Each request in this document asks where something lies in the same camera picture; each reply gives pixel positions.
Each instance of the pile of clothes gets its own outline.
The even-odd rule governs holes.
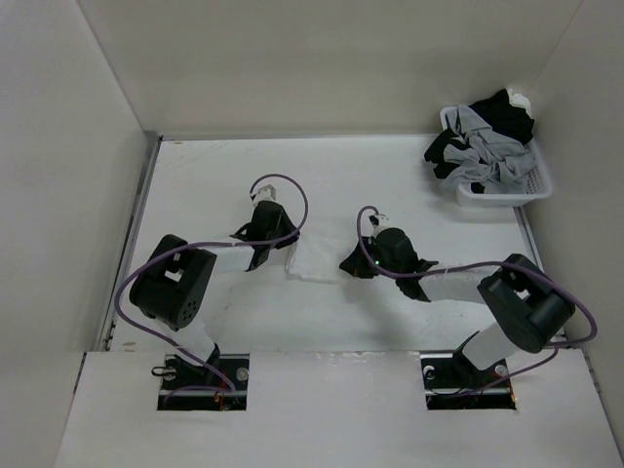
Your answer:
[[[535,158],[526,145],[534,121],[506,90],[447,114],[444,130],[425,152],[444,189],[470,183],[475,193],[527,193]]]

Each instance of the white towel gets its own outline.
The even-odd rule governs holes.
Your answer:
[[[291,279],[299,281],[342,284],[350,276],[338,269],[338,265],[353,252],[356,243],[353,219],[309,219],[291,250],[286,271]]]

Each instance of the laundry basket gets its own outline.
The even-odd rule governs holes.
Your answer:
[[[443,130],[448,127],[447,114],[453,109],[454,107],[445,107],[440,112]],[[553,194],[553,182],[548,175],[544,158],[537,147],[535,138],[528,143],[527,147],[535,156],[536,166],[528,173],[526,193],[474,193],[470,189],[470,183],[461,183],[455,189],[459,205],[467,207],[521,207],[531,200],[550,197]]]

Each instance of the beige wall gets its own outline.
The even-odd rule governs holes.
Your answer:
[[[141,125],[163,133],[434,132],[526,92],[580,0],[81,0]]]
[[[529,206],[548,273],[594,311],[587,346],[606,411],[624,446],[624,1],[585,0],[530,93],[555,179]],[[586,331],[576,319],[574,334]]]
[[[73,0],[0,0],[0,465],[54,461],[145,150]]]

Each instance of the gray fabric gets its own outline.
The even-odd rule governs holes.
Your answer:
[[[447,122],[457,139],[470,148],[461,150],[452,144],[445,148],[445,161],[460,166],[442,181],[444,189],[480,182],[485,193],[527,193],[527,173],[535,167],[535,158],[519,141],[495,132],[467,105],[449,112]]]

